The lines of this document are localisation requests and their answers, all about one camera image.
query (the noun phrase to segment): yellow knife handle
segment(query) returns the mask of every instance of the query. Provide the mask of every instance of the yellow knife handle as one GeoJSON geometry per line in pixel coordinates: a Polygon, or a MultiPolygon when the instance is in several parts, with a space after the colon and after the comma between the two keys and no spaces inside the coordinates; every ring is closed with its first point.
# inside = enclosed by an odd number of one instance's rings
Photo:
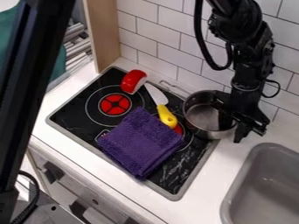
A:
{"type": "Polygon", "coordinates": [[[172,130],[177,127],[177,118],[163,104],[157,106],[160,121],[172,130]]]}

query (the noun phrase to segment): purple towel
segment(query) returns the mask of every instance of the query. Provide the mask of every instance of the purple towel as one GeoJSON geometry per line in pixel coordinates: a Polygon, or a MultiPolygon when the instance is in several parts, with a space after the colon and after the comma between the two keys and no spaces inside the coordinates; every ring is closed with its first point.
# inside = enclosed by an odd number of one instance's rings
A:
{"type": "Polygon", "coordinates": [[[139,179],[145,179],[181,144],[182,136],[144,108],[137,108],[98,139],[103,152],[139,179]]]}

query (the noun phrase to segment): sink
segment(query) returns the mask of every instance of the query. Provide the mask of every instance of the sink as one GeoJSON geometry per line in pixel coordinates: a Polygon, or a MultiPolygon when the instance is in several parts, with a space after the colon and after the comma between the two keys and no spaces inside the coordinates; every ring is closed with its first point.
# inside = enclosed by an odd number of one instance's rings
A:
{"type": "Polygon", "coordinates": [[[298,224],[299,154],[273,143],[253,148],[220,216],[224,224],[298,224]]]}

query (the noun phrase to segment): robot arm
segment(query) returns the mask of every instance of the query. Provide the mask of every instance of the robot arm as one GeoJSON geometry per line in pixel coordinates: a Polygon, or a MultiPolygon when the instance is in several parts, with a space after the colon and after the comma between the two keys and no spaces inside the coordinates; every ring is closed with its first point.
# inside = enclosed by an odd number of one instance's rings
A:
{"type": "Polygon", "coordinates": [[[208,21],[209,30],[215,37],[226,42],[227,63],[217,65],[209,53],[201,32],[201,16],[204,0],[197,0],[194,14],[194,28],[198,44],[206,62],[214,70],[227,69],[233,63],[235,75],[232,79],[232,93],[218,92],[214,107],[238,123],[234,142],[239,143],[250,131],[263,136],[270,120],[259,109],[268,76],[273,72],[273,50],[275,44],[268,24],[262,21],[260,6],[254,0],[206,0],[212,6],[208,21]]]}

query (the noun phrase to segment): towel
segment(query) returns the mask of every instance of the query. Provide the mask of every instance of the towel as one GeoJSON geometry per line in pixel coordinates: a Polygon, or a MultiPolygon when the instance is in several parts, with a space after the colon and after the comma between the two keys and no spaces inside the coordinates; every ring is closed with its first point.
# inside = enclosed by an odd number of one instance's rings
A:
{"type": "MultiPolygon", "coordinates": [[[[12,27],[17,15],[18,4],[13,8],[0,12],[0,73],[4,63],[7,46],[10,42],[12,27]]],[[[61,46],[59,56],[56,59],[50,82],[60,77],[66,71],[66,49],[61,46]]]]}
{"type": "Polygon", "coordinates": [[[98,145],[138,179],[145,179],[182,143],[182,136],[144,108],[136,108],[98,145]]]}

